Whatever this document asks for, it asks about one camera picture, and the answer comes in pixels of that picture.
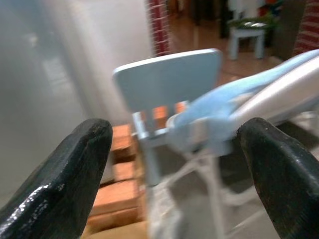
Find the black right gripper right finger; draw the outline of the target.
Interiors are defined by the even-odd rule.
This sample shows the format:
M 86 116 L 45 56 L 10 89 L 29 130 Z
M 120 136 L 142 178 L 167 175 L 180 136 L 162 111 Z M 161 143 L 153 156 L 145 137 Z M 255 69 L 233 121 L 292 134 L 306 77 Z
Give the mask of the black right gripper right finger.
M 258 196 L 282 239 L 319 237 L 319 162 L 295 138 L 252 118 L 237 130 Z

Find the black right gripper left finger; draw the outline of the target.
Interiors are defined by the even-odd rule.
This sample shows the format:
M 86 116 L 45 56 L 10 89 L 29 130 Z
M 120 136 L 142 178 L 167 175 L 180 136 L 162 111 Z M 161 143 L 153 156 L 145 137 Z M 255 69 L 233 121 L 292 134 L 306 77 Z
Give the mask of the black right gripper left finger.
M 99 189 L 112 136 L 112 126 L 105 119 L 80 123 L 1 208 L 1 238 L 80 238 Z

